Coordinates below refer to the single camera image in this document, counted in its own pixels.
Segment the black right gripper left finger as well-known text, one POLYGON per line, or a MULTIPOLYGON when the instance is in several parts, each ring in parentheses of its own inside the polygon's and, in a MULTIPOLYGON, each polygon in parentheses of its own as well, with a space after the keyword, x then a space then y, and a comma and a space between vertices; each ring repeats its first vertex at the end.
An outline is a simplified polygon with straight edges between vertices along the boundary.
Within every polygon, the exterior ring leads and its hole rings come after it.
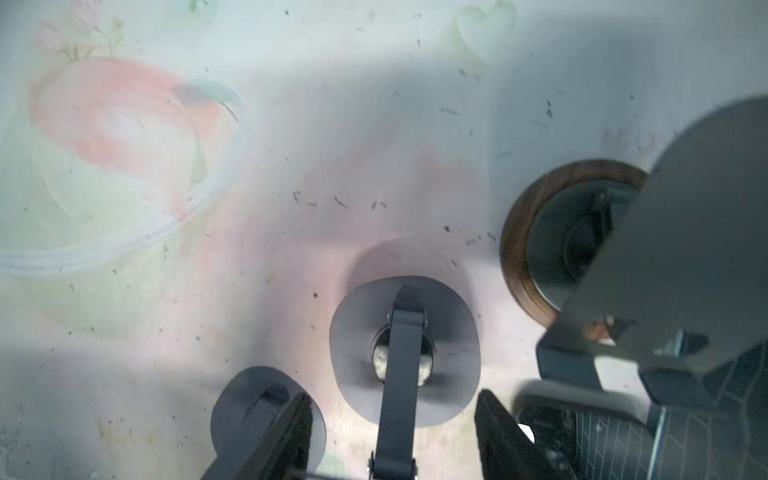
POLYGON ((307 473, 313 429, 305 393, 266 391, 234 438, 203 474, 205 479, 301 479, 307 473))

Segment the teal edged black phone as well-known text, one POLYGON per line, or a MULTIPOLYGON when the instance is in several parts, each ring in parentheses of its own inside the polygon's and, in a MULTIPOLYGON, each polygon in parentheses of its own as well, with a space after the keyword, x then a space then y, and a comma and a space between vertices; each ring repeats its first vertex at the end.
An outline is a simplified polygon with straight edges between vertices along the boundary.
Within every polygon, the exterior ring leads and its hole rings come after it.
POLYGON ((710 412, 651 407, 646 422, 533 389, 513 415, 563 479, 764 479, 767 346, 758 344, 704 379, 710 412))

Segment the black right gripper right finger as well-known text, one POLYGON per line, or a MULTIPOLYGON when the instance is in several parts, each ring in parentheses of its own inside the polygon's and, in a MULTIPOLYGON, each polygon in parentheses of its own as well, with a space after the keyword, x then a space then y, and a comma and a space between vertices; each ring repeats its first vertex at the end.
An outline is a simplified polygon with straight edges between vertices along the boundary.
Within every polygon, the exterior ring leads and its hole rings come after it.
POLYGON ((490 390, 480 391, 474 422, 485 480, 564 479, 490 390))

